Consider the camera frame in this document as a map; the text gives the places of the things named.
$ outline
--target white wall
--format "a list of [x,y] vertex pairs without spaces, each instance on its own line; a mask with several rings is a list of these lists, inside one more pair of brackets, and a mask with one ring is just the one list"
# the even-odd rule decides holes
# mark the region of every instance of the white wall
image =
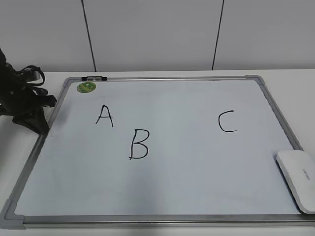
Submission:
[[315,0],[225,0],[215,70],[315,68]]
[[221,0],[86,0],[97,70],[210,70],[221,5]]
[[[209,70],[223,0],[84,0],[98,71]],[[315,68],[315,0],[225,0],[214,69]],[[80,0],[1,0],[16,69],[93,71]]]
[[93,70],[80,0],[1,0],[0,47],[17,70]]

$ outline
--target whiteboard frame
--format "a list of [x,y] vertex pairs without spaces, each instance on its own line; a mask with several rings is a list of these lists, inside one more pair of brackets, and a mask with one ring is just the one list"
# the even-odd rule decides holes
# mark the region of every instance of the whiteboard frame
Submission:
[[[69,77],[65,80],[57,104],[48,121],[51,127],[72,83],[93,81],[97,83],[122,81],[220,81],[254,80],[261,88],[293,149],[303,150],[284,119],[264,80],[258,75],[234,77]],[[92,227],[169,227],[169,226],[315,226],[315,215],[306,214],[239,214],[239,215],[68,215],[68,216],[24,216],[14,213],[25,184],[37,161],[47,135],[40,135],[26,164],[0,213],[3,229],[26,228],[92,228]]]

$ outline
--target white surface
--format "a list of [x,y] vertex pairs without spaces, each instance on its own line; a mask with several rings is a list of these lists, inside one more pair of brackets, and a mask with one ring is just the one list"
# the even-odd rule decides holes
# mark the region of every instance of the white surface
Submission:
[[225,0],[215,70],[315,68],[315,1]]
[[211,69],[222,0],[84,5],[98,71]]
[[315,214],[315,162],[304,151],[279,151],[277,162],[299,208]]
[[[314,160],[315,157],[315,112],[311,109],[315,101],[315,70],[245,70],[245,71],[168,71],[168,72],[53,72],[45,73],[47,82],[45,87],[57,96],[62,82],[70,76],[105,75],[111,77],[156,77],[156,76],[235,76],[258,74],[266,82],[280,110],[297,136],[304,150]],[[1,130],[11,125],[9,118],[0,118]],[[0,133],[1,141],[8,144],[1,149],[0,171],[0,204],[4,205],[12,191],[14,184],[28,158],[36,141],[36,135],[25,129],[26,138],[20,138],[24,128],[16,128],[14,135]],[[60,229],[60,230],[0,230],[6,236],[52,236],[52,235],[303,235],[313,236],[314,227],[272,227],[272,228],[178,228],[178,229]]]
[[94,70],[79,0],[2,0],[0,29],[0,47],[16,70]]
[[[274,158],[289,140],[256,81],[73,83],[21,215],[295,214]],[[102,105],[113,116],[96,124]],[[218,125],[223,115],[224,132]],[[134,129],[148,155],[129,160]],[[137,133],[135,142],[147,137]],[[133,156],[145,148],[134,144]]]

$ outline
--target white device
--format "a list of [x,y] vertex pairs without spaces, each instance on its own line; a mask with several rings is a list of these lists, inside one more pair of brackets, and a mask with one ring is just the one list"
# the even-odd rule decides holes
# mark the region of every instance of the white device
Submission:
[[300,210],[315,214],[315,162],[300,150],[279,151],[277,162]]

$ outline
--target black line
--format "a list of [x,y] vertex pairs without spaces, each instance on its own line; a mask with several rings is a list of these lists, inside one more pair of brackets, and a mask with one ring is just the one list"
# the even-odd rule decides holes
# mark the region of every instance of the black line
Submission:
[[86,15],[86,13],[85,13],[85,8],[84,8],[83,0],[81,0],[81,4],[82,4],[82,10],[83,10],[83,15],[84,15],[84,20],[85,20],[85,26],[86,26],[86,28],[87,28],[87,33],[88,33],[88,38],[89,38],[89,44],[90,44],[90,50],[91,50],[91,54],[92,54],[92,60],[93,60],[94,71],[96,72],[96,65],[95,65],[94,54],[93,54],[93,49],[92,49],[90,31],[89,31],[89,26],[88,26],[88,21],[87,21],[87,15]]
[[223,112],[223,113],[221,113],[221,114],[219,115],[219,118],[218,118],[218,123],[219,123],[219,126],[220,126],[221,130],[223,130],[223,131],[226,132],[226,133],[231,133],[231,132],[237,131],[237,130],[231,130],[231,131],[225,130],[225,129],[223,129],[222,126],[221,126],[220,117],[221,117],[223,114],[229,113],[229,112],[234,112],[234,111],[231,110],[231,111]]
[[217,54],[217,47],[218,47],[219,34],[220,34],[220,28],[221,28],[223,7],[224,7],[224,0],[222,0],[222,8],[221,8],[221,15],[220,15],[220,21],[219,21],[219,27],[218,27],[218,34],[217,34],[217,40],[216,40],[215,53],[213,54],[213,60],[212,60],[212,68],[211,68],[212,70],[213,70],[213,67],[215,66],[215,59],[216,59],[216,54]]
[[131,143],[131,154],[130,154],[131,157],[129,157],[129,161],[132,159],[132,156],[133,156],[133,143],[134,143],[134,139],[136,138],[136,135],[137,135],[137,131],[135,130],[132,143]]

